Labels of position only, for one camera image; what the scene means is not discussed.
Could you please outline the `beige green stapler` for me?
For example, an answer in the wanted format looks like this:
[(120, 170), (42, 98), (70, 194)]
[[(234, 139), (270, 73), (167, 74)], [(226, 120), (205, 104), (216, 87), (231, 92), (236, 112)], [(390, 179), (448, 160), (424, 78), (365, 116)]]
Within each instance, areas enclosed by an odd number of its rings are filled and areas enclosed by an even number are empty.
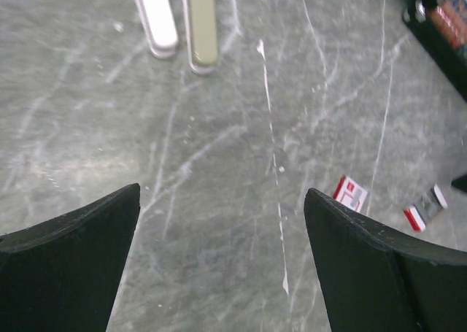
[(188, 63), (193, 73), (205, 75), (217, 65), (219, 45), (215, 0), (182, 0)]

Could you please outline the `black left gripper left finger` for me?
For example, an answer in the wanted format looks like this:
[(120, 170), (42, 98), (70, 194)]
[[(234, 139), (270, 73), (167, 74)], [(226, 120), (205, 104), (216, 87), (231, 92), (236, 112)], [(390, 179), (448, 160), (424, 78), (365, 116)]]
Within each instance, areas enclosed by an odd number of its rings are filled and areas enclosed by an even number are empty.
[(105, 331), (134, 237), (140, 186), (1, 236), (2, 331)]

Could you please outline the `red white staple packet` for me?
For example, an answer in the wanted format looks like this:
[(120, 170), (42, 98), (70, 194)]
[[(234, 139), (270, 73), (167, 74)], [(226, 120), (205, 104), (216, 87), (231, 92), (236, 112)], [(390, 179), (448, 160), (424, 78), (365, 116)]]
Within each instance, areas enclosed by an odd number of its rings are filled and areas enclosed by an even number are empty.
[(360, 212), (365, 203), (368, 191), (361, 187), (354, 179), (344, 175), (333, 193), (333, 199), (347, 208)]

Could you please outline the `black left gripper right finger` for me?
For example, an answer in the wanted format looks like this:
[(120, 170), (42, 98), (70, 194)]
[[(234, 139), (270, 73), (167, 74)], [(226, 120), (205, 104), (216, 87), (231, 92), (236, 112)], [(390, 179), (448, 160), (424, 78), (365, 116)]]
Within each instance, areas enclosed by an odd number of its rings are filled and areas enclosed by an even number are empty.
[(466, 253), (311, 188), (306, 229), (332, 331), (465, 331)]

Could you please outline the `white grey stapler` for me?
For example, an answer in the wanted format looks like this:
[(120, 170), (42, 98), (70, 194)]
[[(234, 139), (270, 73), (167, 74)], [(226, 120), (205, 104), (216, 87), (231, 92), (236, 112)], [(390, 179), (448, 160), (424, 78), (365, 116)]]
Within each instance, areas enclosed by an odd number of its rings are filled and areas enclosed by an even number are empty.
[(150, 52), (169, 58), (179, 43), (170, 0), (135, 0)]

